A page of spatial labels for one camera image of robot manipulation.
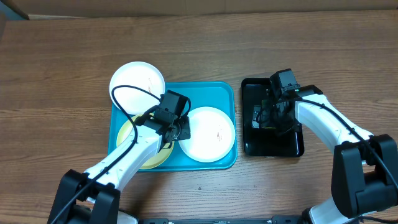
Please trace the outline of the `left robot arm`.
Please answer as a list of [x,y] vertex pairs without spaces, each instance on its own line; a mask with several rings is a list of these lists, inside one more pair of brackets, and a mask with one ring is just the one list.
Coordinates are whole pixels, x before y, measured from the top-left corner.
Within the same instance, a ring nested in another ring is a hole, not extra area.
[[190,137],[181,106],[158,106],[137,118],[132,130],[108,156],[83,173],[69,170],[61,179],[49,223],[137,223],[120,211],[121,192],[136,172],[166,144]]

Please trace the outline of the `green and yellow sponge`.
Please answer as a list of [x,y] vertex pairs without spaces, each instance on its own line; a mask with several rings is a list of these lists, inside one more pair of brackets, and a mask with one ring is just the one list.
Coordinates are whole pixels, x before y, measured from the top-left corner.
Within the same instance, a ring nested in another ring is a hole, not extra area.
[[261,112],[259,113],[259,122],[261,128],[275,129],[275,124],[272,120],[273,102],[269,99],[264,99],[261,102]]

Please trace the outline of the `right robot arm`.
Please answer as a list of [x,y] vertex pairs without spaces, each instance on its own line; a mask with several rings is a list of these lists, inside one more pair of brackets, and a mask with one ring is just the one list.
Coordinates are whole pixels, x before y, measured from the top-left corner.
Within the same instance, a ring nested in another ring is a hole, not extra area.
[[306,209],[301,223],[359,223],[397,206],[395,140],[355,125],[317,87],[274,87],[253,114],[259,128],[281,134],[303,124],[333,153],[331,197]]

